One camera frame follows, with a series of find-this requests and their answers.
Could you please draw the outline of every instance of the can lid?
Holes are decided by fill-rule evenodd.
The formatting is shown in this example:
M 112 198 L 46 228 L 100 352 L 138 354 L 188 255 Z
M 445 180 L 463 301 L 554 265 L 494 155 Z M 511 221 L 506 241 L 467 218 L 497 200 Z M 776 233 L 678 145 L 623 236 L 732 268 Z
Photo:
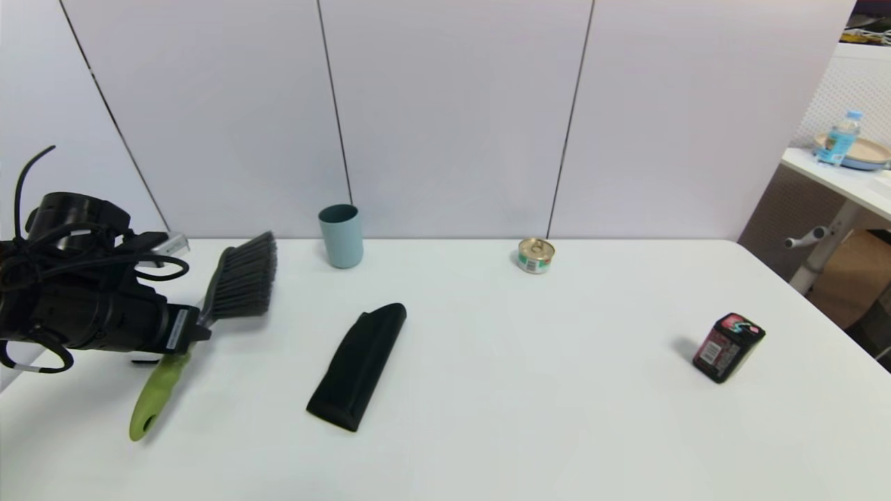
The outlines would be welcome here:
M 519 243 L 519 251 L 531 259 L 550 259 L 554 255 L 554 246 L 541 238 L 527 238 Z
M 753 345 L 764 338 L 767 332 L 739 313 L 728 313 L 715 322 L 715 329 L 730 334 L 746 345 Z

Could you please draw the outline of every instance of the black cable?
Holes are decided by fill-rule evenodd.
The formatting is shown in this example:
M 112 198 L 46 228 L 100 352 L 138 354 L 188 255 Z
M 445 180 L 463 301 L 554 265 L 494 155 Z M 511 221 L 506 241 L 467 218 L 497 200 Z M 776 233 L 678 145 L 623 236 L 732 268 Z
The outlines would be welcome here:
M 19 174 L 19 179 L 15 186 L 15 203 L 13 206 L 15 238 L 12 246 L 6 249 L 0 249 L 0 292 L 10 292 L 19 289 L 25 289 L 35 284 L 40 284 L 46 278 L 56 275 L 63 275 L 79 270 L 90 268 L 102 268 L 114 265 L 124 265 L 140 263 L 143 261 L 156 263 L 171 263 L 180 267 L 178 271 L 169 275 L 149 275 L 143 272 L 135 271 L 135 276 L 144 280 L 154 282 L 165 282 L 174 280 L 189 272 L 189 264 L 179 258 L 172 256 L 158 256 L 155 254 L 120 254 L 112 255 L 98 259 L 86 259 L 92 251 L 84 250 L 76 256 L 64 257 L 59 250 L 54 248 L 52 244 L 63 238 L 75 236 L 75 232 L 88 231 L 94 234 L 95 239 L 92 250 L 96 249 L 96 245 L 101 244 L 106 252 L 113 252 L 113 237 L 115 233 L 106 225 L 95 223 L 68 223 L 40 235 L 33 241 L 27 241 L 21 236 L 21 192 L 25 185 L 25 179 L 32 167 L 44 155 L 55 149 L 55 145 L 49 146 L 34 158 L 29 160 Z M 132 230 L 127 230 L 124 234 L 125 240 L 134 237 Z M 11 280 L 18 280 L 16 283 L 8 283 Z M 46 330 L 42 325 L 34 323 L 30 326 L 26 333 L 23 333 L 29 340 L 49 349 L 55 353 L 62 361 L 62 367 L 36 367 L 32 365 L 18 364 L 12 360 L 6 352 L 6 340 L 0 340 L 0 364 L 19 370 L 40 372 L 40 373 L 60 373 L 71 368 L 74 364 L 74 357 L 59 341 L 56 339 L 58 333 Z
M 28 163 L 25 164 L 25 168 L 23 168 L 19 174 L 19 182 L 15 185 L 15 206 L 12 208 L 15 218 L 16 240 L 21 240 L 21 188 L 25 185 L 25 176 L 28 175 L 28 171 L 34 167 L 34 164 L 36 164 L 38 160 L 52 150 L 55 150 L 55 144 L 47 146 L 45 150 L 38 153 L 33 159 L 28 160 Z

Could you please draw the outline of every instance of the pegboard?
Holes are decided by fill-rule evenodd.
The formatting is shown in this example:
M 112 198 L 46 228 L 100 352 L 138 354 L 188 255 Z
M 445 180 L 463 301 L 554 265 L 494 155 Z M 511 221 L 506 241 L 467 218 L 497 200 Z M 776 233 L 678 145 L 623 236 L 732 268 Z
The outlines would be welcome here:
M 863 112 L 862 135 L 891 145 L 891 47 L 839 44 L 790 146 L 808 148 L 854 108 Z M 789 280 L 813 248 L 786 250 L 783 240 L 798 237 L 835 217 L 844 197 L 797 172 L 777 168 L 740 237 L 740 245 Z M 865 210 L 855 228 L 887 228 L 891 223 Z
M 847 109 L 863 112 L 863 137 L 891 145 L 891 47 L 839 44 L 790 146 L 813 146 Z

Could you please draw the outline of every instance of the table surface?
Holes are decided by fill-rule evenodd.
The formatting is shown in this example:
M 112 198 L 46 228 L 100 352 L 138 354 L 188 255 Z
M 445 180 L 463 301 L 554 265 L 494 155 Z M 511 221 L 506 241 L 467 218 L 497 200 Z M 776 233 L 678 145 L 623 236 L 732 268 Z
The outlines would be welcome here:
M 163 292 L 197 302 L 233 242 L 192 242 Z M 280 241 L 269 316 L 218 323 L 144 441 L 125 354 L 0 394 L 0 498 L 887 500 L 891 377 L 741 247 L 556 241 L 529 275 L 516 244 L 367 241 L 337 270 Z M 395 301 L 359 431 L 307 413 L 350 325 Z M 767 336 L 718 385 L 690 359 L 730 311 Z
M 857 202 L 885 219 L 891 219 L 891 171 L 862 171 L 817 162 L 810 150 L 788 148 L 782 165 Z

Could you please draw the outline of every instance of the hand brush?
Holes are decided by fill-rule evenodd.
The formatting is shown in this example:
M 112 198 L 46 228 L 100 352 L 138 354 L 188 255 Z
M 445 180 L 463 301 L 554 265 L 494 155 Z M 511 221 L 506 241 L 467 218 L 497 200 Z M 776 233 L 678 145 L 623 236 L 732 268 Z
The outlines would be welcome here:
M 263 315 L 269 310 L 275 265 L 272 232 L 224 250 L 217 271 L 210 279 L 198 324 L 210 327 L 224 318 Z M 130 419 L 132 441 L 144 437 L 157 422 L 183 368 L 189 363 L 194 346 L 194 343 L 189 346 L 189 351 L 183 355 L 165 355 L 152 371 Z

